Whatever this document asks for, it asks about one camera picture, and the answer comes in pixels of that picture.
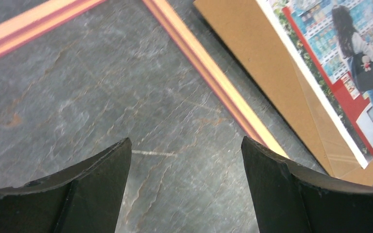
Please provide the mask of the wooden picture frame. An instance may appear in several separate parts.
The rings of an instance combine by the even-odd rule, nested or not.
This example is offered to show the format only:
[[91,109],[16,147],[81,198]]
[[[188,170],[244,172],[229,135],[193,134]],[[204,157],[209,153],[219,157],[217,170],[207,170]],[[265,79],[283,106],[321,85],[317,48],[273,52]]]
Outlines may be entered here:
[[[0,57],[101,3],[101,0],[48,0],[1,23]],[[288,157],[171,5],[166,0],[145,0],[143,3],[244,132],[272,151]]]

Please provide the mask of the brown cardboard backing board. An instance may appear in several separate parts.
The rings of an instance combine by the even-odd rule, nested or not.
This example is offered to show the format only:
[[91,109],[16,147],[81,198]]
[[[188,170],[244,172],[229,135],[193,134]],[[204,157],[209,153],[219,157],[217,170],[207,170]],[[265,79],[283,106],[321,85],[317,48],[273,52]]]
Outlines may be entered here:
[[373,185],[367,162],[263,0],[197,0],[195,7],[332,177]]

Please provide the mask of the colourful printed photo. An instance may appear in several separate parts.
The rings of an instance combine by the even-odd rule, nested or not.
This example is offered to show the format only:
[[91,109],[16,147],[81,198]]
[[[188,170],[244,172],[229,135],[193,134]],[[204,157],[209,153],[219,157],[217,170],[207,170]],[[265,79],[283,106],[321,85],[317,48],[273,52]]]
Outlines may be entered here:
[[373,0],[262,0],[355,160],[373,160]]

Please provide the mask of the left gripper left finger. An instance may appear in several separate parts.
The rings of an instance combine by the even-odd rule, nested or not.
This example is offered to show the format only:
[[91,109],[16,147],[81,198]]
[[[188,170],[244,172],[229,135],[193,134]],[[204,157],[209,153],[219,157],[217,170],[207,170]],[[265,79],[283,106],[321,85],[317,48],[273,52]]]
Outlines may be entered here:
[[112,233],[132,159],[125,138],[21,187],[0,189],[0,233]]

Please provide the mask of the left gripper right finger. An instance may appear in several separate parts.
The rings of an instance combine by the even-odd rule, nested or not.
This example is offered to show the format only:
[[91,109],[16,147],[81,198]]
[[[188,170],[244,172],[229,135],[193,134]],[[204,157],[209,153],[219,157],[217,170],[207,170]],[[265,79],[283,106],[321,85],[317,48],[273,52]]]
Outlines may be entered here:
[[241,143],[262,233],[373,233],[373,187],[333,178],[255,140]]

